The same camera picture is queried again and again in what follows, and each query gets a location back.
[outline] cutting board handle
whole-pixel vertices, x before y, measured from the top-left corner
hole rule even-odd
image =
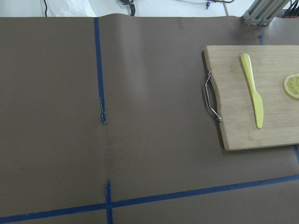
[[[210,108],[210,110],[212,111],[212,113],[215,115],[216,117],[216,120],[221,123],[222,122],[222,117],[217,114],[217,112],[211,107],[211,104],[210,104],[210,98],[209,98],[209,93],[208,93],[208,90],[207,90],[207,82],[210,80],[212,76],[212,73],[211,71],[208,71],[207,73],[207,79],[206,79],[206,84],[205,84],[205,96],[206,96],[206,101],[207,101],[207,105],[208,107]]]

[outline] lemon slice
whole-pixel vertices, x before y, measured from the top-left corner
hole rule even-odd
[[[285,78],[284,90],[289,96],[299,99],[299,73]]]

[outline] wood grain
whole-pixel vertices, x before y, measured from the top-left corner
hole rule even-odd
[[[299,144],[299,100],[283,89],[286,76],[299,73],[299,46],[207,46],[204,50],[222,116],[225,150]],[[256,90],[264,108],[263,127],[256,127],[241,54],[251,58]]]

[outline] knife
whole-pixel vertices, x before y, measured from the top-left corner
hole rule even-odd
[[[241,61],[244,67],[246,78],[248,80],[250,93],[253,101],[254,114],[256,116],[256,126],[262,128],[263,126],[263,101],[260,94],[256,91],[256,86],[254,84],[253,72],[251,67],[251,61],[248,54],[243,53],[241,55]]]

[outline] blue tape strip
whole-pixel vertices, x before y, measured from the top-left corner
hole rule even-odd
[[[264,34],[258,36],[258,42],[260,45],[263,45],[263,35]]]
[[[288,181],[297,181],[297,180],[299,180],[299,175],[273,178],[265,181],[252,181],[252,182],[236,183],[236,184],[230,184],[230,185],[224,185],[224,186],[212,187],[212,188],[181,191],[177,193],[170,193],[170,194],[156,195],[156,196],[149,196],[149,197],[140,197],[135,199],[112,202],[112,207],[117,208],[117,207],[129,206],[134,204],[157,202],[157,201],[163,201],[163,200],[169,200],[169,199],[175,199],[181,197],[205,195],[205,194],[211,194],[211,193],[222,192],[222,191],[252,188],[252,187],[258,187],[258,186],[264,186],[264,185],[270,185],[270,184],[282,183]]]
[[[88,211],[98,211],[98,210],[104,210],[105,208],[106,208],[106,204],[102,203],[102,204],[87,205],[87,206],[74,207],[68,209],[58,209],[58,210],[42,211],[36,213],[16,215],[16,216],[0,217],[0,224],[13,223],[13,222],[19,222],[24,220],[38,219],[38,218],[64,216],[64,215],[77,214],[77,213],[88,212]]]
[[[107,224],[113,224],[110,180],[107,182],[106,185],[106,214]]]
[[[105,112],[103,70],[102,70],[102,58],[101,58],[101,46],[100,46],[99,18],[95,17],[93,19],[93,23],[94,23],[95,51],[96,51],[96,56],[97,56],[99,97],[101,100],[101,118],[102,118],[102,123],[105,124],[106,123],[106,112]]]
[[[295,155],[297,157],[298,163],[299,163],[299,150],[298,150],[298,146],[294,145],[294,151],[295,151]]]

